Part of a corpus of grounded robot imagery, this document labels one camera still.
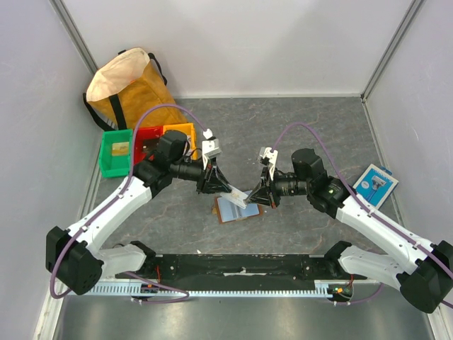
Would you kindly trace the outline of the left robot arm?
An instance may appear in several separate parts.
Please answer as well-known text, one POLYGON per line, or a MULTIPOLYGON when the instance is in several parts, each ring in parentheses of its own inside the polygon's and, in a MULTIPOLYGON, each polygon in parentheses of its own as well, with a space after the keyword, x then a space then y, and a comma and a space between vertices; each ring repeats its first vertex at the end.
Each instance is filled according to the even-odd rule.
POLYGON ((50 294, 56 280, 77 295, 87 293, 106 276, 133 271, 148 278, 156 269, 153 251, 141 242, 116 249, 102 248, 106 239, 138 208, 155 198, 172 180, 193 181, 198 193, 231 193, 217 166, 221 149, 211 130, 203 132, 202 157, 185 155, 186 138, 177 130, 160 137, 156 149, 135 164, 117 189, 87 216, 66 229, 53 227, 46 236, 45 266, 50 272, 50 294))

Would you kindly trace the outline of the brown leather card holder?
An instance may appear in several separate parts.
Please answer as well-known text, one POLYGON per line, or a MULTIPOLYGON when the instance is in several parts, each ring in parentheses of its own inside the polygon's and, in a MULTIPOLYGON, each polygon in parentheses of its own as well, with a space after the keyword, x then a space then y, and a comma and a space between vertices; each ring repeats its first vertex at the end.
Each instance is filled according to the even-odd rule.
POLYGON ((257 204, 251 204, 246 208, 240 208, 221 196, 214 199, 214 211, 216 212, 220 224, 238 222, 263 214, 263 209, 257 204))

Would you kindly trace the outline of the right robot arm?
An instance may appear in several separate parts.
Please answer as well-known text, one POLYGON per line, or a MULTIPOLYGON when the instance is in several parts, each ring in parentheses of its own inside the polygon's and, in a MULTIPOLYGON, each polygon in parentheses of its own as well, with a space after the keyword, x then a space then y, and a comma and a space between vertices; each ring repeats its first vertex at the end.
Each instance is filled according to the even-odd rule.
POLYGON ((245 200, 276 208, 285 196, 306 196, 312 207, 353 228, 383 254, 337 242, 326 253, 324 270, 334 279, 346 273, 364 276, 398 290, 416 309, 433 313, 452 291, 452 245, 420 237, 373 208, 352 187, 329 176, 313 149, 292 154, 293 171, 276 167, 277 151, 260 150, 263 165, 258 185, 245 200))

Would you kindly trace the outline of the white card with stripe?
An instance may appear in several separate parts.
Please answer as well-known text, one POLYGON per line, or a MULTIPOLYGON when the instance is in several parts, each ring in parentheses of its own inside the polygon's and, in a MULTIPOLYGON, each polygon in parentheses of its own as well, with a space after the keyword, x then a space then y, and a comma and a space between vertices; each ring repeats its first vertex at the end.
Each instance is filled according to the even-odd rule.
POLYGON ((248 194, 237 188, 232 188, 230 193, 221 193, 220 196, 241 209, 246 209, 247 207, 246 199, 248 194))

